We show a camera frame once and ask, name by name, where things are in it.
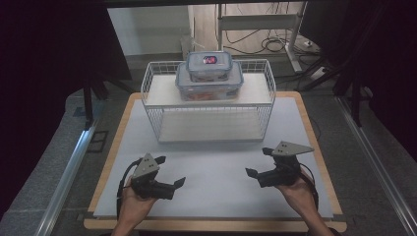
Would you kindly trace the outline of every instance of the gray floor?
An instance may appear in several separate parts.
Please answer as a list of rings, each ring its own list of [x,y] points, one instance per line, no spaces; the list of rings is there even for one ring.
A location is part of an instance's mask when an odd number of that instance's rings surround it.
[[[309,79],[293,80],[285,60],[270,59],[278,89],[292,90]],[[132,70],[134,81],[125,82],[139,89],[141,68]],[[375,176],[364,152],[352,134],[339,105],[331,94],[334,81],[302,92],[310,120],[315,129],[328,172],[348,224],[343,235],[406,235],[394,208]],[[52,235],[99,235],[108,230],[87,230],[83,226],[89,202],[101,173],[129,94],[111,84],[95,132],[96,140],[105,134],[104,143],[91,142],[78,175],[63,205]],[[80,91],[67,99],[66,113],[52,142],[0,223],[0,235],[33,235],[49,204],[62,172],[80,137],[85,117]],[[361,104],[361,121],[370,142],[380,156],[392,180],[417,212],[417,164],[374,116],[366,102]]]

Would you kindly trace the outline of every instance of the hand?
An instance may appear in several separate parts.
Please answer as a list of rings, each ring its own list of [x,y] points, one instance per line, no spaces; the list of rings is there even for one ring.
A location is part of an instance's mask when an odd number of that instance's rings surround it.
[[[112,236],[129,235],[132,230],[145,219],[157,200],[153,198],[144,200],[136,195],[130,187],[131,178],[132,177],[129,177],[126,187],[123,190],[123,202],[120,208],[119,220],[111,234]]]
[[[311,180],[310,176],[308,176],[304,170],[302,170],[301,173]],[[298,178],[291,186],[279,185],[275,186],[275,188],[282,193],[288,204],[306,222],[310,229],[310,235],[333,236],[317,211],[313,194],[303,179]]]

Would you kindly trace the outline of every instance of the plastic food container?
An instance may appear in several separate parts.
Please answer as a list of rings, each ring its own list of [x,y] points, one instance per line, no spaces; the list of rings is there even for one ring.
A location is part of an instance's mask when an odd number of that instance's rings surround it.
[[[232,68],[228,52],[190,52],[187,56],[187,71],[193,82],[227,81]]]
[[[186,63],[178,66],[175,85],[185,101],[234,99],[243,85],[242,69],[238,62],[233,62],[228,80],[219,82],[193,82],[186,69]]]

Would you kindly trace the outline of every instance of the wire basket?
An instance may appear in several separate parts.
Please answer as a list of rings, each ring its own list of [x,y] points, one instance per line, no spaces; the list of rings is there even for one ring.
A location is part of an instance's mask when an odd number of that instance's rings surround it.
[[[244,84],[233,100],[184,101],[175,87],[181,61],[150,62],[142,102],[160,143],[262,141],[275,101],[268,60],[236,60]]]

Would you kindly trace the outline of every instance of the wall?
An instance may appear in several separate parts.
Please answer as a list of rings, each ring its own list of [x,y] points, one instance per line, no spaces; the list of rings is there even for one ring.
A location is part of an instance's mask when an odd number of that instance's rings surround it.
[[[109,9],[125,56],[181,52],[190,34],[187,6]]]

